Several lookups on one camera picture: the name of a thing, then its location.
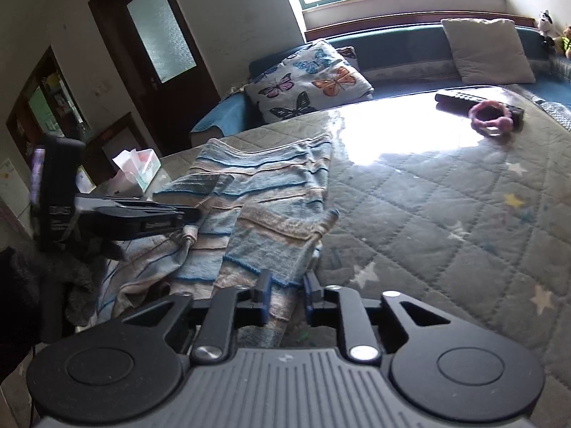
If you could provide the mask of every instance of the door frame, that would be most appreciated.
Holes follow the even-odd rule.
[[[168,1],[169,5],[172,9],[172,13],[175,16],[176,22],[178,23],[179,27],[181,28],[182,35],[185,38],[185,41],[188,45],[188,48],[190,49],[190,51],[193,55],[193,58],[196,62],[196,65],[198,67],[200,67],[201,70],[208,73],[208,75],[210,76],[209,70],[207,69],[207,67],[204,63],[204,60],[202,59],[201,52],[198,50],[198,47],[196,46],[196,43],[194,41],[194,38],[192,37],[192,33],[188,27],[186,19],[185,19],[184,15],[182,14],[181,7],[179,6],[178,1],[177,0],[167,0],[167,1]],[[123,81],[123,84],[125,85],[125,88],[127,89],[127,93],[129,94],[133,103],[135,104],[135,108],[139,112],[141,119],[145,123],[146,127],[149,129],[149,132],[151,133],[153,139],[155,140],[155,143],[157,144],[159,149],[161,149],[161,152],[162,152],[162,150],[165,149],[166,147],[158,139],[158,134],[155,132],[155,127],[154,127],[154,124],[152,122],[152,118],[150,118],[147,115],[147,110],[146,110],[145,106],[143,105],[141,99],[139,98],[139,95],[134,91],[134,88],[132,87],[132,85],[129,81],[128,75],[125,73],[124,69],[122,68],[122,64],[123,64],[122,57],[117,52],[117,50],[115,49],[115,47],[113,45],[113,41],[111,40],[111,37],[108,34],[108,28],[106,25],[107,17],[106,17],[106,11],[105,10],[106,10],[106,8],[109,7],[109,5],[110,5],[109,0],[90,0],[89,1],[89,8],[91,9],[91,13],[93,14],[93,18],[95,19],[95,24],[97,25],[97,27],[99,29],[99,33],[101,34],[101,37],[103,39],[103,42],[105,43],[107,51],[109,52],[109,55],[111,56],[113,64],[115,65],[115,68],[117,69],[119,76],[121,77],[121,80]],[[210,82],[212,82],[213,92],[215,92],[216,97],[219,101],[220,95],[218,94],[218,91],[216,90],[216,88],[214,86],[214,83],[212,81],[212,77],[210,77],[209,80],[210,80]]]

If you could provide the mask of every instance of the black remote control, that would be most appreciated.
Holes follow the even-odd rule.
[[[467,93],[463,93],[459,90],[438,90],[435,96],[435,100],[439,103],[439,109],[454,114],[461,114],[466,117],[472,107],[486,99],[488,98],[468,95]],[[505,106],[512,113],[513,129],[516,131],[521,130],[524,124],[524,110],[509,104],[506,104]],[[490,106],[480,111],[479,118],[482,120],[494,120],[501,115],[500,110]]]

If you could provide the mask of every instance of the blue sofa cover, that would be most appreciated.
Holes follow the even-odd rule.
[[[518,27],[517,31],[537,77],[537,84],[526,84],[525,88],[534,93],[545,93],[546,90],[561,93],[562,89],[569,89],[566,82],[550,73],[549,54],[543,48],[540,34],[524,27]],[[336,48],[355,47],[360,71],[375,88],[375,99],[465,86],[454,67],[442,24],[362,31],[331,37],[327,41]],[[253,61],[249,65],[251,77],[256,77],[302,47]],[[571,90],[567,95],[567,101],[571,101]],[[229,136],[263,124],[260,112],[247,95],[236,93],[221,101],[195,125],[191,132],[192,145],[197,146],[209,138]]]

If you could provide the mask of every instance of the tissue box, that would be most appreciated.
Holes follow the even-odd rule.
[[[113,158],[120,171],[109,181],[108,195],[138,197],[143,195],[161,162],[152,149],[123,150]]]

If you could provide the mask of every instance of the pink hair tie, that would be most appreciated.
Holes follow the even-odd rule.
[[[479,112],[487,107],[496,108],[501,111],[503,115],[492,120],[480,120],[478,118]],[[472,127],[479,129],[496,127],[502,132],[510,132],[513,130],[512,113],[510,113],[509,109],[499,101],[484,100],[479,102],[476,106],[470,109],[468,112],[468,118],[472,120]]]

